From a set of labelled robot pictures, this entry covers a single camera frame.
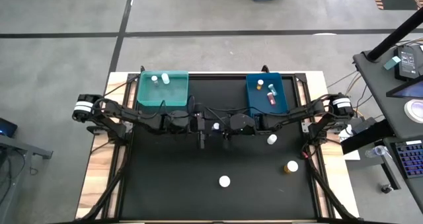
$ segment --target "desk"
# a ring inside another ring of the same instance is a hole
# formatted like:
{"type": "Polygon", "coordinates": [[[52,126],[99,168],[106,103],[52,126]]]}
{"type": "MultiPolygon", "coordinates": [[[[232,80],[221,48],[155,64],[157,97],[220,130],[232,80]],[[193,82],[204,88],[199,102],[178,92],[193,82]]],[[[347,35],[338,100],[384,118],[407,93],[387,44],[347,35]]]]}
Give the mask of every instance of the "desk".
{"type": "MultiPolygon", "coordinates": [[[[294,72],[280,72],[283,74],[294,73],[294,72]]],[[[327,93],[325,79],[323,73],[320,71],[308,71],[308,72],[298,72],[305,73],[307,78],[308,90],[311,99],[317,98],[322,94],[327,93]]],[[[107,91],[111,91],[116,88],[118,85],[125,83],[128,78],[128,73],[111,73],[108,84],[107,91]]],[[[301,103],[306,101],[306,91],[307,88],[299,86],[299,93],[301,95],[301,103]]],[[[121,87],[116,90],[114,93],[107,96],[107,98],[115,100],[120,104],[133,104],[134,100],[134,88],[125,88],[121,87]],[[129,92],[129,97],[124,98],[125,91],[129,92]]],[[[99,145],[106,142],[106,136],[99,135],[95,137],[93,143],[93,149],[99,145]]],[[[116,151],[113,144],[107,145],[102,149],[98,150],[96,153],[91,155],[87,166],[87,173],[84,181],[84,185],[81,192],[81,197],[79,200],[79,205],[76,213],[76,217],[82,217],[84,214],[90,210],[92,205],[97,201],[98,197],[104,191],[107,180],[110,173],[110,164],[112,162],[112,154],[116,151]]],[[[347,210],[358,216],[358,211],[354,199],[354,194],[350,184],[350,179],[348,176],[348,171],[346,169],[346,163],[342,156],[342,149],[338,144],[335,143],[326,143],[322,146],[323,161],[325,163],[326,174],[328,178],[328,183],[332,188],[333,192],[337,195],[338,199],[346,206],[347,210]]],[[[318,164],[317,157],[314,157],[315,163],[318,164]]],[[[116,204],[116,194],[118,189],[115,189],[114,195],[109,206],[108,215],[110,217],[114,216],[115,204],[116,204]]],[[[326,198],[323,194],[323,191],[318,187],[317,190],[319,194],[319,209],[321,210],[321,215],[323,217],[328,217],[330,210],[328,210],[326,205],[326,198]]]]}

